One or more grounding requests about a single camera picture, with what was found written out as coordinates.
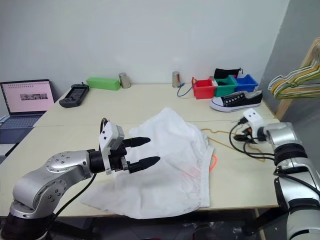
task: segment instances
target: green box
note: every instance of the green box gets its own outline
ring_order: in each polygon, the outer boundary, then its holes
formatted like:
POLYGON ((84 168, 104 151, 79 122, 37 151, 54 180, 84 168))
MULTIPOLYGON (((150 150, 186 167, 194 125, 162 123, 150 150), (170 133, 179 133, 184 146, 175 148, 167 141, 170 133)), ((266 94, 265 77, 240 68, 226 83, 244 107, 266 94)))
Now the green box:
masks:
POLYGON ((238 86, 236 79, 232 75, 223 79, 215 79, 215 82, 217 83, 215 90, 216 97, 223 97, 225 95, 232 94, 236 91, 238 86))
POLYGON ((93 89, 107 89, 116 91, 120 86, 118 79, 104 78, 104 77, 90 77, 86 80, 90 88, 93 89))

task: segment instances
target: white garment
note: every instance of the white garment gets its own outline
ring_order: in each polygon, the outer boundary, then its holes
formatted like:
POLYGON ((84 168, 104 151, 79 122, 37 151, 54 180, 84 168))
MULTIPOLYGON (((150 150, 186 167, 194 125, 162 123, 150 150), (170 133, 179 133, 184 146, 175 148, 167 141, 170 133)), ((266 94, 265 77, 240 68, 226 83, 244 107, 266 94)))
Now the white garment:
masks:
POLYGON ((164 108, 137 128, 132 137, 151 142, 127 148, 127 161, 159 156, 146 170, 116 173, 115 180, 84 192, 81 202, 135 219, 173 217, 210 205, 209 166, 214 148, 194 125, 164 108))

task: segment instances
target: blue bin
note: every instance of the blue bin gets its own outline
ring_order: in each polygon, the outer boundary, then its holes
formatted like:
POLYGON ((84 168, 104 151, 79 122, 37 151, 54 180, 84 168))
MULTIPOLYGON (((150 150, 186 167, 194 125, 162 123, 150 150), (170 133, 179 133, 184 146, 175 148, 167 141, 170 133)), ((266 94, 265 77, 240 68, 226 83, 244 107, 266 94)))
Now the blue bin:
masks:
POLYGON ((235 80, 238 83, 238 86, 236 88, 237 92, 253 92, 255 90, 255 87, 258 86, 258 83, 253 79, 253 77, 250 74, 247 74, 243 78, 236 78, 235 80))

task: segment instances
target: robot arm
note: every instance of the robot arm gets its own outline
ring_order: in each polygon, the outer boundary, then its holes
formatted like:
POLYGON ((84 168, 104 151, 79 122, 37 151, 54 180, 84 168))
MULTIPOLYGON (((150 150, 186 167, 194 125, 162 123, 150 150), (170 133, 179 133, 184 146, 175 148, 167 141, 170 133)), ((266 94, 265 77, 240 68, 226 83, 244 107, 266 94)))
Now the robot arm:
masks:
POLYGON ((135 163, 126 161, 126 147, 150 142, 147 137, 124 139, 120 126, 108 122, 99 136, 101 150, 66 151, 52 156, 46 163, 23 176, 14 186, 10 213, 0 239, 36 240, 45 236, 53 214, 64 193, 93 174, 128 170, 134 173, 156 164, 160 157, 148 157, 135 163))
POLYGON ((320 239, 320 175, 291 123, 265 125, 253 109, 244 112, 252 137, 274 151, 274 187, 279 206, 288 212, 287 239, 320 239))

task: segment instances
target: silver cylinder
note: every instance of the silver cylinder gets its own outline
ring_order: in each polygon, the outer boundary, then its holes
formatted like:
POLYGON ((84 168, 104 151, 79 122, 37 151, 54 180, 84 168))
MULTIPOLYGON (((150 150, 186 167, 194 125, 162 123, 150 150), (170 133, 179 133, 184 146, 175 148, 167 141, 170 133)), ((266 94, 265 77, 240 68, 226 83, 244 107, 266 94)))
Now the silver cylinder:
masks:
POLYGON ((120 84, 123 89, 131 87, 130 79, 125 72, 119 73, 120 84))
POLYGON ((181 85, 180 72, 172 72, 172 87, 179 88, 181 85))

